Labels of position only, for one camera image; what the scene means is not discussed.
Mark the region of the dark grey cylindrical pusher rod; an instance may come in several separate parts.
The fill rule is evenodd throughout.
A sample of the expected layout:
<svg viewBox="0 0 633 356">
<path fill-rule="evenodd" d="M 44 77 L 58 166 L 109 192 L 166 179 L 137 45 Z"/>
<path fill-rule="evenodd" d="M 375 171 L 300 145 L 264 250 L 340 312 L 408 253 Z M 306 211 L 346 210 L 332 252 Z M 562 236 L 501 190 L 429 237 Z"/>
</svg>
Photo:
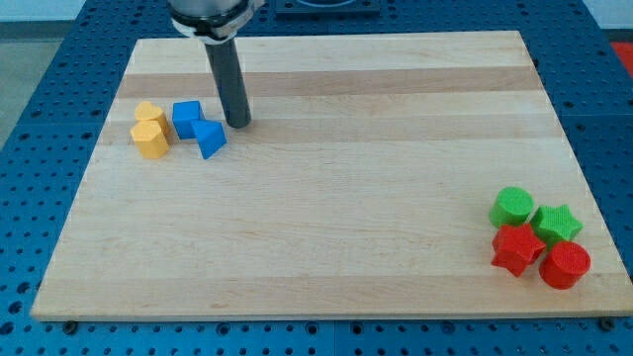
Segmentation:
<svg viewBox="0 0 633 356">
<path fill-rule="evenodd" d="M 206 44 L 205 50 L 226 123 L 234 129 L 246 128 L 251 123 L 251 113 L 234 39 Z"/>
</svg>

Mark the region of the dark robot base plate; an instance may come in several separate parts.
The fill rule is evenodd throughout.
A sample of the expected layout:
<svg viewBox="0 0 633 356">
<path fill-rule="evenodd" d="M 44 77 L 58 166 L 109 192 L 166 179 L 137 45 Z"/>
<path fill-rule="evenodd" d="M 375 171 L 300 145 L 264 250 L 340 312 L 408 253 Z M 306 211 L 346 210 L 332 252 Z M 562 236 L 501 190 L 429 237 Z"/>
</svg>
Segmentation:
<svg viewBox="0 0 633 356">
<path fill-rule="evenodd" d="M 382 0 L 272 0 L 277 16 L 379 14 Z"/>
</svg>

